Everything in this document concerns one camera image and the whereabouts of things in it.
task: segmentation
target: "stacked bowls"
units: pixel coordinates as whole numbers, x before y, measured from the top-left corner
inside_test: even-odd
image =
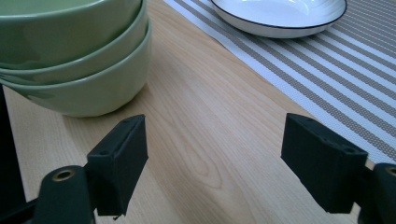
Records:
[[[131,101],[151,57],[147,0],[6,0],[0,7],[0,83],[71,117]]]

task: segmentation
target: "grey striped fabric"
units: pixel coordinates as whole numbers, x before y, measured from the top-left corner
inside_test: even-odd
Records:
[[[239,31],[209,0],[165,2],[373,162],[396,163],[396,1],[347,1],[331,28],[295,39]]]

